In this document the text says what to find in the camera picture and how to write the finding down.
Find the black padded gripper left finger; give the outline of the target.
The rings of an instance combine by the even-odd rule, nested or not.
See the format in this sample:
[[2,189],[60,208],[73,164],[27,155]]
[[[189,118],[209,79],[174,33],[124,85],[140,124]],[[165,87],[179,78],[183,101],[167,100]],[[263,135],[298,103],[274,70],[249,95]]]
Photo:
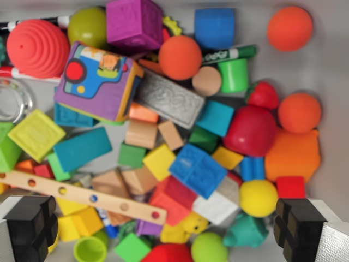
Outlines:
[[52,196],[11,195],[1,203],[1,261],[45,261],[58,234]]

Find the black padded gripper right finger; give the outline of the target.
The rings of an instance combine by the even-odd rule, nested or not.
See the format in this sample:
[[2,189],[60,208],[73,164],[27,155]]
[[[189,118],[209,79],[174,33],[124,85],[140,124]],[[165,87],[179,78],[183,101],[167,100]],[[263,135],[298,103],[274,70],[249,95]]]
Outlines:
[[348,222],[320,199],[280,198],[274,237],[286,261],[348,261]]

